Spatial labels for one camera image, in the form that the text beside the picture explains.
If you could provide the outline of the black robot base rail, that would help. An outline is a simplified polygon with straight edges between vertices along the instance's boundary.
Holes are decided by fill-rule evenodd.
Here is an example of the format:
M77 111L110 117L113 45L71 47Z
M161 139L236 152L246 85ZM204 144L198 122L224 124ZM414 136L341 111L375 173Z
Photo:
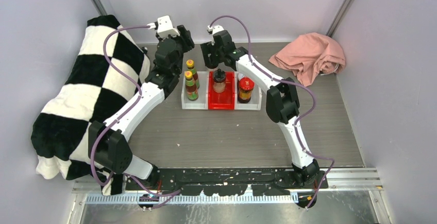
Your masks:
M165 193L180 190L183 196L241 196L252 190L254 196L282 196L292 189L327 188L324 171L302 176L291 168L160 168L141 183L149 190Z

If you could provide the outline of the black lid white seasoning jar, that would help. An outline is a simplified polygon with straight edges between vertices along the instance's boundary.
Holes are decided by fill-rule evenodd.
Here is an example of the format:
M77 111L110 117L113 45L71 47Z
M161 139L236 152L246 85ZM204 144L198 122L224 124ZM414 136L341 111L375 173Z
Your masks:
M217 70L217 67L215 67L215 68L207 68L207 71L208 71L208 72L213 72L213 71L215 71L215 70Z

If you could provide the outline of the yellow cap sauce bottle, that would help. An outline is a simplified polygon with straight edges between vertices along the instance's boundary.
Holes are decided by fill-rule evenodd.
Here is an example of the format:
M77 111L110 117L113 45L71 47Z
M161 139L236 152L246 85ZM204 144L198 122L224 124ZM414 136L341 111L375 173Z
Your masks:
M196 86L199 89L200 84L198 80L198 73L194 65L194 61L192 59L189 59L186 61L187 69L192 73L193 79L195 80Z
M185 78L187 99L191 101L197 100L198 99L197 85L192 72L185 71L184 78Z

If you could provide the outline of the grey lid seasoning jar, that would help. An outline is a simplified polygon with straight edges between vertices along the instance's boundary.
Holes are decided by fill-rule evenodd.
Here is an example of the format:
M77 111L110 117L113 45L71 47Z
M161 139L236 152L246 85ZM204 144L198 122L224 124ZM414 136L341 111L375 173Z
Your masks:
M226 88L226 72L217 69L213 72L213 90L216 93L224 92Z

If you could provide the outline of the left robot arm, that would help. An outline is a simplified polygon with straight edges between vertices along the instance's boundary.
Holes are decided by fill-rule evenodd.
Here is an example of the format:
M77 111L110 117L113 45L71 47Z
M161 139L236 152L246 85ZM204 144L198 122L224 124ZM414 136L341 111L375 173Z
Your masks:
M133 155L128 141L141 121L175 89L182 73L182 60L195 45L191 33L183 25L177 27L153 23L159 40L152 71L138 91L121 109L103 123L93 122L89 128L89 158L110 170L110 174L122 174L138 178L146 190L154 189L158 176L156 166Z

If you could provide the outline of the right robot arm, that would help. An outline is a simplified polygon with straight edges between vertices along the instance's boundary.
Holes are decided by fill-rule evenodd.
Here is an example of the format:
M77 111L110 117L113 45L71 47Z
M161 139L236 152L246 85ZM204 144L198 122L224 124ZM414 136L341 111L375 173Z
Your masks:
M227 30L209 29L212 40L201 44L205 66L223 63L252 80L266 95L265 109L271 121L282 131L292 159L292 183L301 188L323 182L324 172L310 155L299 117L299 99L295 82L283 79L261 65L243 47L237 48Z

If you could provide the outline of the red lid chili sauce jar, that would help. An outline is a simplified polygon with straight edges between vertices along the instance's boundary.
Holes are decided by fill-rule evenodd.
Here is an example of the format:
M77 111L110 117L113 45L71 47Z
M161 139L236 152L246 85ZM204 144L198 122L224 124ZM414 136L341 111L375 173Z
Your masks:
M250 102L255 83L250 78L243 77L238 86L238 102L242 104Z

